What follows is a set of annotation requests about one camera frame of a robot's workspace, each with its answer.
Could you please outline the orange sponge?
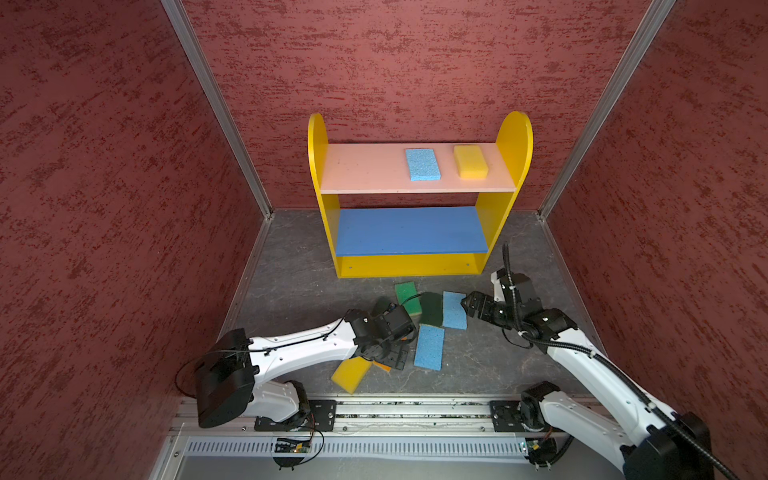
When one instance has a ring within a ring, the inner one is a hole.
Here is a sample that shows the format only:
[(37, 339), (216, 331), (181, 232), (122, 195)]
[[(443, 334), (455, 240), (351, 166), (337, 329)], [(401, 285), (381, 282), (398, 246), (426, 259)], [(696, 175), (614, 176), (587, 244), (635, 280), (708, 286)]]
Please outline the orange sponge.
[(386, 366), (386, 365), (384, 365), (384, 364), (382, 364), (382, 363), (379, 363), (379, 362), (376, 362), (376, 361), (372, 361), (372, 364), (373, 364), (374, 366), (376, 366), (376, 367), (380, 368), (381, 370), (383, 370), (383, 371), (385, 371), (385, 372), (388, 372), (388, 373), (389, 373), (389, 372), (392, 370), (392, 368), (391, 368), (391, 367), (389, 367), (389, 366)]

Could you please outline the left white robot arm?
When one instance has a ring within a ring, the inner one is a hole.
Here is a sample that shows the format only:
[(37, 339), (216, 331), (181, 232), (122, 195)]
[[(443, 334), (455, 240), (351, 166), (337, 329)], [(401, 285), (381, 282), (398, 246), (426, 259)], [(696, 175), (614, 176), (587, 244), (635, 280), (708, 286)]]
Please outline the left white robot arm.
[(277, 379), (331, 361), (362, 358), (404, 368), (417, 326), (402, 305), (374, 314), (350, 309), (315, 329), (272, 337), (231, 330), (192, 362), (198, 425), (210, 429), (241, 416), (261, 417), (288, 428), (309, 416), (309, 399), (298, 382)]

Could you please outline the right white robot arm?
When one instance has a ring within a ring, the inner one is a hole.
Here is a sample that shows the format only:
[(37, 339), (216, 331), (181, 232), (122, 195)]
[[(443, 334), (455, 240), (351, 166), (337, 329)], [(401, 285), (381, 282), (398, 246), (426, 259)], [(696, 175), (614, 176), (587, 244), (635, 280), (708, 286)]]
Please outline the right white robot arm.
[(505, 269), (492, 276), (494, 292), (461, 300), (468, 317), (514, 333), (569, 371), (607, 410), (583, 406), (542, 381), (525, 390), (517, 410), (503, 415), (532, 433), (558, 429), (598, 453), (626, 479), (712, 479), (716, 466), (706, 424), (679, 414), (610, 361), (559, 309), (546, 309), (532, 281)]

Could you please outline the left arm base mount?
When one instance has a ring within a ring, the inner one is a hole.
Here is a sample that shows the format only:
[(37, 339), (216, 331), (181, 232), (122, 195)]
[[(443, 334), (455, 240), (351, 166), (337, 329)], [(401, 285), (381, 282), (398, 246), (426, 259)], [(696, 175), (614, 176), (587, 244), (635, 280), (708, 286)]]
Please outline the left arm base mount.
[(309, 400), (299, 406), (292, 417), (275, 422), (267, 417), (257, 417), (254, 430), (257, 432), (311, 432), (326, 433), (334, 428), (338, 402), (336, 400)]

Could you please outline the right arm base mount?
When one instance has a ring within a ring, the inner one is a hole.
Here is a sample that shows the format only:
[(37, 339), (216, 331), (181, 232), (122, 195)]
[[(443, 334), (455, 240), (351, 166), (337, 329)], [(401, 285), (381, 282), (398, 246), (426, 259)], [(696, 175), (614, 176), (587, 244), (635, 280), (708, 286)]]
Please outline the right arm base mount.
[(489, 408), (496, 433), (567, 436), (544, 420), (533, 400), (493, 400), (489, 402)]

